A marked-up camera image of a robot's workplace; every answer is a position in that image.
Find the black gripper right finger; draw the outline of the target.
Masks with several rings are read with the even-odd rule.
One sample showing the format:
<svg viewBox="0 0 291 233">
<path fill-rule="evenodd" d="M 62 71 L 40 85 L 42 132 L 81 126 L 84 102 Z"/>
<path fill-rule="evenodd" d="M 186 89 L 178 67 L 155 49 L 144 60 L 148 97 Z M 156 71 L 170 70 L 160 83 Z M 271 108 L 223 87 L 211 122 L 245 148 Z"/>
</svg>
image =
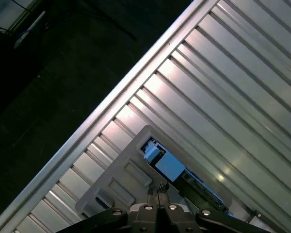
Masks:
<svg viewBox="0 0 291 233">
<path fill-rule="evenodd" d="M 159 213 L 158 225 L 168 233 L 266 233 L 267 230 L 241 221 L 216 210 L 202 209 L 192 214 L 186 212 L 179 204 L 170 203 L 169 183 L 161 182 L 158 194 L 162 212 Z"/>
</svg>

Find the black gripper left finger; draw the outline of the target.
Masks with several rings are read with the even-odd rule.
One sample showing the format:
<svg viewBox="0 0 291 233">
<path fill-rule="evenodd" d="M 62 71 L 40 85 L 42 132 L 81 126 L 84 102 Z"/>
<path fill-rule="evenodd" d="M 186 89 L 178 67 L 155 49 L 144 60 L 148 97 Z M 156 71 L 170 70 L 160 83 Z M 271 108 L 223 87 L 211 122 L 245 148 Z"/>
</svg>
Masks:
<svg viewBox="0 0 291 233">
<path fill-rule="evenodd" d="M 127 212 L 109 208 L 92 217 L 60 230 L 62 233 L 155 233 L 158 206 L 154 202 L 155 186 L 147 188 L 147 203 L 131 206 Z"/>
</svg>

